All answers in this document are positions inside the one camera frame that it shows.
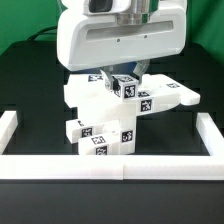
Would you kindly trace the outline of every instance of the white foam block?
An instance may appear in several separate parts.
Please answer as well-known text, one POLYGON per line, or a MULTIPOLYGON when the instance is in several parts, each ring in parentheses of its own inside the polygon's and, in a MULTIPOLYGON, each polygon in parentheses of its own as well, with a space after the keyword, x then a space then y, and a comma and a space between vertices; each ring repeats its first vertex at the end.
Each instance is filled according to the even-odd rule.
POLYGON ((121 131, 119 155, 128 155, 135 152, 136 129, 121 131))
POLYGON ((136 103, 122 104, 111 101, 82 102, 78 108, 78 118, 81 120, 92 119, 95 122, 121 120, 127 117, 136 117, 136 103))
POLYGON ((224 138, 208 113, 198 113, 196 127, 209 154, 224 157, 224 138))
POLYGON ((106 133, 79 139, 79 155, 119 155, 120 133, 106 133))
POLYGON ((18 125, 16 111, 5 111, 0 118, 0 154, 2 154, 18 125))
POLYGON ((158 89, 155 92, 142 90, 138 92, 138 98, 132 100, 136 103, 137 115, 158 113, 172 109, 180 104, 180 95, 158 89))
POLYGON ((70 75, 64 85, 64 100, 67 105, 77 107, 80 102, 99 97, 106 92, 102 75, 70 75))
POLYGON ((91 120, 81 121, 75 119, 66 122, 66 135, 72 144, 77 143, 80 138, 113 132, 119 129, 119 120, 94 123, 91 120))
POLYGON ((155 91, 156 89, 164 89, 167 93, 180 94, 180 103, 185 106, 195 105, 200 102, 200 95, 182 84, 174 81, 165 75, 143 75, 140 90, 155 91))

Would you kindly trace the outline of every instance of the stacked blocks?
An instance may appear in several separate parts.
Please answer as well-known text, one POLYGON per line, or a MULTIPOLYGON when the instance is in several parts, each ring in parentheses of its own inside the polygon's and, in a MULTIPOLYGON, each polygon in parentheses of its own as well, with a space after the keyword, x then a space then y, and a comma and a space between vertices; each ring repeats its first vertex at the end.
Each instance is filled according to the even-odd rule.
POLYGON ((117 91, 105 88, 102 75, 71 75, 65 102, 78 107, 78 119, 66 122, 70 142, 79 155, 126 155, 135 152, 136 117, 200 101, 200 95, 164 75, 113 75, 117 91))

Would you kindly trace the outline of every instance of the white block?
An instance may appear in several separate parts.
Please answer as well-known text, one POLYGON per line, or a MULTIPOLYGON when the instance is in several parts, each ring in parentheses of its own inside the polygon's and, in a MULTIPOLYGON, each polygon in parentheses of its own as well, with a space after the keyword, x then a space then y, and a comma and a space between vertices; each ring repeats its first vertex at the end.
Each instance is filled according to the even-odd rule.
POLYGON ((120 133, 106 133, 79 139, 79 155, 118 155, 120 133))
POLYGON ((165 75, 143 75, 140 90, 154 92, 156 89, 164 89, 164 92, 180 95, 180 103, 185 106, 195 105, 200 102, 200 95, 165 75))
POLYGON ((70 75, 68 84, 64 85, 64 100, 67 105, 77 107, 80 102, 106 94, 102 75, 70 75))
POLYGON ((136 129, 136 117, 126 117, 120 119, 120 130, 135 130, 136 129))
POLYGON ((16 111, 5 111, 0 118, 0 154, 2 154, 18 125, 16 111))
POLYGON ((135 152, 136 129, 121 131, 120 134, 120 153, 128 155, 135 152))
POLYGON ((198 113, 197 130, 211 156, 224 157, 224 138, 207 113, 198 113))
POLYGON ((78 118, 81 120, 92 119, 95 122, 121 120, 136 117, 136 103, 121 104, 117 101, 104 99, 103 101, 90 101, 80 103, 78 118))
POLYGON ((121 102, 134 99, 138 93, 138 80, 130 75, 113 75, 118 80, 119 89, 114 94, 121 102))
POLYGON ((79 119, 66 122, 66 135, 69 141, 77 143, 80 138, 90 137, 107 132, 119 130, 119 120, 113 120, 102 123, 94 123, 91 120, 81 121, 79 119))

